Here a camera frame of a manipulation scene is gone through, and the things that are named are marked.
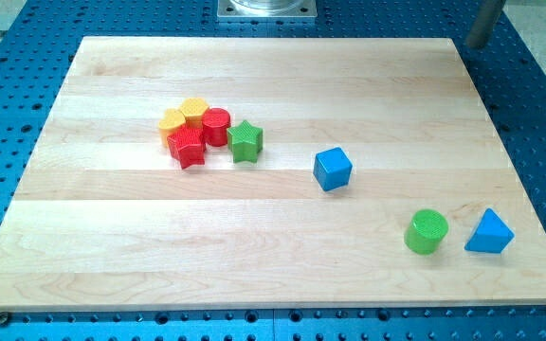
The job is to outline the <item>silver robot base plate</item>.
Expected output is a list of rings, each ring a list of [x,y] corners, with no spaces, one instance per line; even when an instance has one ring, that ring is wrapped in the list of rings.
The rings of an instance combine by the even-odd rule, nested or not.
[[[307,18],[318,16],[316,0],[218,0],[217,17],[247,18]]]

